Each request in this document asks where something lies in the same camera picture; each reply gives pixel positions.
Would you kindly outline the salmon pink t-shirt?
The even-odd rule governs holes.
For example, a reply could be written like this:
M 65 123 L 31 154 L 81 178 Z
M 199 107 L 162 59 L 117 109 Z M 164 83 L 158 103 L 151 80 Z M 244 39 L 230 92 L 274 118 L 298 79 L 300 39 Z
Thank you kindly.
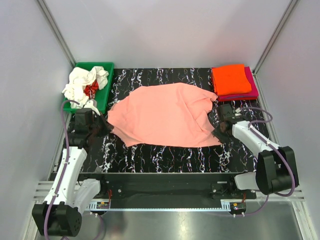
M 212 91 L 181 82 L 141 86 L 112 106 L 107 121 L 127 147 L 218 146 L 208 117 L 216 99 Z

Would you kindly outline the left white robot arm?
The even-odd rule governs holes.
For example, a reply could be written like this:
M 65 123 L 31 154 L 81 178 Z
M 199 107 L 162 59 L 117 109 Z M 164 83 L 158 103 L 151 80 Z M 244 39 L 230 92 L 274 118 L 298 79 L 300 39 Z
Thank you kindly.
M 88 106 L 75 112 L 74 123 L 73 132 L 65 133 L 62 159 L 52 187 L 31 213 L 39 233 L 47 240 L 77 236 L 92 199 L 108 193 L 107 184 L 96 178 L 84 180 L 78 190 L 75 187 L 91 145 L 112 126 L 97 108 Z

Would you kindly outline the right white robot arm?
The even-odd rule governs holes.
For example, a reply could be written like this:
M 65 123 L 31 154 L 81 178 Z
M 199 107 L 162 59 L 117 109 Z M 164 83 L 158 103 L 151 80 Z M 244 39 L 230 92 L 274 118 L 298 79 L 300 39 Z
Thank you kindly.
M 266 113 L 269 119 L 249 121 L 242 114 L 249 109 L 233 109 L 230 104 L 223 104 L 217 108 L 219 125 L 212 135 L 221 143 L 231 138 L 239 140 L 257 158 L 256 171 L 236 175 L 234 181 L 227 185 L 228 195 L 236 199 L 243 195 L 245 190 L 254 190 L 264 195 L 289 197 L 299 186 L 294 150 L 271 141 L 254 127 L 254 124 L 271 122 L 273 116 L 269 112 L 252 107 L 252 110 Z

